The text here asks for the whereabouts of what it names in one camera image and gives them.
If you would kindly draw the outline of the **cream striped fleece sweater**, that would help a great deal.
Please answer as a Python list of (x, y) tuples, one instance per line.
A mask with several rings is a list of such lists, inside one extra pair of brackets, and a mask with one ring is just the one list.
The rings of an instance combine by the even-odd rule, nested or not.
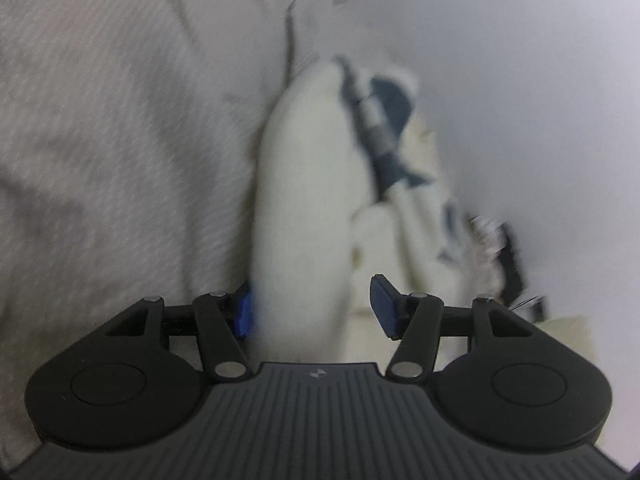
[[(250, 288), (255, 363), (375, 362), (396, 350), (370, 305), (383, 274), (453, 307), (492, 299), (469, 218), (450, 191), (413, 76), (347, 58), (295, 79), (262, 136)], [(583, 316), (529, 320), (593, 359)]]

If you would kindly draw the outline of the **grey bed sheet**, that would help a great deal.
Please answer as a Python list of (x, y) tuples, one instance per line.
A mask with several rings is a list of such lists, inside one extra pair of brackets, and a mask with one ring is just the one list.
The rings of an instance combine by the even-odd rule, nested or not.
[(44, 362), (245, 278), (256, 151), (347, 0), (1, 0), (1, 465)]

